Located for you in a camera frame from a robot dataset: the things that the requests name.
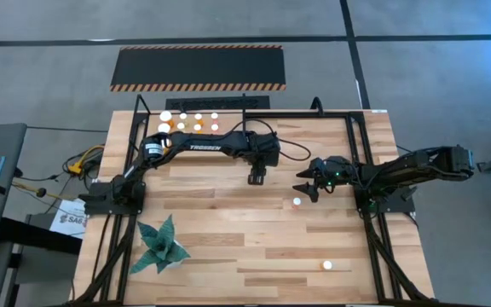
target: green leaf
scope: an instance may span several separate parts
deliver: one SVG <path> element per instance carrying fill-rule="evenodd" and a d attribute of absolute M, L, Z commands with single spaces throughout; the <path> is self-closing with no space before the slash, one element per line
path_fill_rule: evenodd
<path fill-rule="evenodd" d="M 162 226 L 160 226 L 159 235 L 157 235 L 157 240 L 154 242 L 153 249 L 157 257 L 161 259 L 166 259 L 166 254 L 170 250 L 171 244 L 174 242 L 174 223 L 171 220 L 171 215 L 167 220 L 164 221 Z"/>
<path fill-rule="evenodd" d="M 153 251 L 146 251 L 143 256 L 132 266 L 130 270 L 131 274 L 137 273 L 145 269 L 150 264 L 160 264 L 162 263 L 162 259 L 158 258 Z"/>
<path fill-rule="evenodd" d="M 160 274 L 160 272 L 162 272 L 162 270 L 165 269 L 168 264 L 171 264 L 171 262 L 167 260 L 162 260 L 162 262 L 158 263 L 157 274 Z"/>
<path fill-rule="evenodd" d="M 169 242 L 174 241 L 174 223 L 171 220 L 171 214 L 167 220 L 160 226 L 159 235 L 168 239 Z"/>
<path fill-rule="evenodd" d="M 137 227 L 139 227 L 142 237 L 156 238 L 157 234 L 159 233 L 157 229 L 154 229 L 152 226 L 144 223 L 137 222 Z"/>
<path fill-rule="evenodd" d="M 145 245 L 147 245 L 147 247 L 149 247 L 149 249 L 153 250 L 153 252 L 156 252 L 155 247 L 157 244 L 157 238 L 142 237 L 142 240 L 143 240 L 143 242 L 145 242 Z"/>
<path fill-rule="evenodd" d="M 184 258 L 191 258 L 191 255 L 181 246 L 178 246 L 175 242 L 171 245 L 168 254 L 166 254 L 166 260 L 171 262 L 180 262 Z"/>
<path fill-rule="evenodd" d="M 157 237 L 157 240 L 154 242 L 154 253 L 157 257 L 166 260 L 166 255 L 170 250 L 171 241 L 168 241 L 166 238 L 163 238 L 161 235 Z"/>

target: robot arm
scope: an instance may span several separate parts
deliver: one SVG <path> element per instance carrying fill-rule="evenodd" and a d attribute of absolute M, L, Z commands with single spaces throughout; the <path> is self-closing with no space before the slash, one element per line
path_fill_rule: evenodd
<path fill-rule="evenodd" d="M 137 157 L 123 175 L 114 177 L 108 183 L 93 183 L 89 194 L 79 195 L 86 202 L 85 213 L 141 212 L 145 172 L 165 165 L 183 151 L 217 151 L 235 159 L 242 158 L 251 165 L 247 182 L 262 185 L 265 166 L 278 165 L 280 143 L 275 132 L 258 135 L 254 131 L 230 131 L 224 135 L 200 135 L 178 131 L 148 136 L 143 139 Z"/>
<path fill-rule="evenodd" d="M 320 188 L 331 193 L 335 186 L 351 184 L 376 197 L 433 179 L 464 181 L 472 175 L 471 151 L 460 146 L 439 147 L 407 153 L 382 165 L 352 165 L 340 156 L 316 158 L 310 161 L 308 170 L 297 174 L 297 177 L 314 179 L 313 184 L 307 182 L 293 188 L 316 202 Z"/>

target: warning stripe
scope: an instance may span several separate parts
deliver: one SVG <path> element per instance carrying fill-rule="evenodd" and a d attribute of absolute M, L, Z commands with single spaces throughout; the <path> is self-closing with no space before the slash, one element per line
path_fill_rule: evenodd
<path fill-rule="evenodd" d="M 285 90 L 285 84 L 112 84 L 112 92 Z"/>
<path fill-rule="evenodd" d="M 161 46 L 126 46 L 121 47 L 121 50 L 145 50 L 145 49 L 283 49 L 281 45 L 161 45 Z"/>

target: wooden table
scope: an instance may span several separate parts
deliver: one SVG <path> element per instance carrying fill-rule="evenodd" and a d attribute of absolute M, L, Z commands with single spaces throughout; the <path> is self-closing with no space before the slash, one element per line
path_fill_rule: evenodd
<path fill-rule="evenodd" d="M 219 115 L 221 134 L 241 121 L 237 112 L 222 111 Z M 395 159 L 397 150 L 389 115 L 365 111 L 365 118 L 375 163 Z M 131 119 L 132 112 L 113 113 L 101 162 L 103 182 L 123 171 Z M 147 132 L 155 133 L 158 116 L 150 120 Z M 310 148 L 312 159 L 329 155 L 351 159 L 342 119 L 266 121 L 279 137 Z M 208 129 L 211 119 L 205 122 Z M 255 122 L 247 123 L 247 129 L 268 132 Z M 362 154 L 358 129 L 355 133 Z M 281 146 L 291 156 L 305 155 L 300 148 L 285 143 Z M 293 184 L 305 182 L 295 174 L 308 164 L 308 161 L 295 162 L 280 156 L 277 167 L 267 167 L 263 186 L 247 185 L 250 166 L 222 153 L 184 152 L 168 165 L 150 170 L 144 178 L 147 198 L 138 219 L 157 228 L 172 214 L 176 239 L 192 258 L 160 275 L 155 265 L 129 275 L 124 303 L 376 302 L 365 229 L 355 211 L 352 187 L 338 187 L 333 194 L 320 192 L 320 201 L 310 203 L 305 194 L 292 189 Z M 297 210 L 292 208 L 295 197 L 303 200 Z M 432 296 L 418 230 L 401 213 L 386 217 L 397 263 L 420 291 Z M 74 279 L 78 295 L 90 283 L 104 222 L 105 217 L 92 217 L 88 221 Z M 110 231 L 108 227 L 99 268 L 107 256 Z M 136 231 L 132 263 L 146 250 Z M 332 270 L 322 269 L 324 260 L 332 261 Z M 390 297 L 387 269 L 383 260 L 380 263 L 386 296 Z M 120 264 L 115 268 L 109 298 L 115 298 L 117 291 Z"/>

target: gray floor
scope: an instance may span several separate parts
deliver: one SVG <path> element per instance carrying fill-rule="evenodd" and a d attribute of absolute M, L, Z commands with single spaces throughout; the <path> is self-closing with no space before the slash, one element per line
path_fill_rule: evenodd
<path fill-rule="evenodd" d="M 349 1 L 356 35 L 491 34 L 491 0 Z M 197 38 L 240 35 L 344 35 L 329 0 L 0 0 L 0 40 Z M 346 43 L 285 43 L 287 90 L 273 107 L 360 107 Z M 410 149 L 460 144 L 491 158 L 491 41 L 359 43 L 372 108 L 388 109 L 397 142 Z M 106 129 L 133 94 L 108 90 L 118 46 L 0 47 L 0 123 Z M 147 94 L 151 108 L 166 97 Z M 103 134 L 29 130 L 20 168 L 47 176 Z M 60 183 L 47 183 L 58 190 Z M 67 194 L 82 191 L 78 183 Z M 6 215 L 46 206 L 13 191 Z M 491 174 L 429 182 L 415 195 L 436 296 L 491 305 Z M 19 305 L 61 303 L 69 281 L 38 284 Z"/>

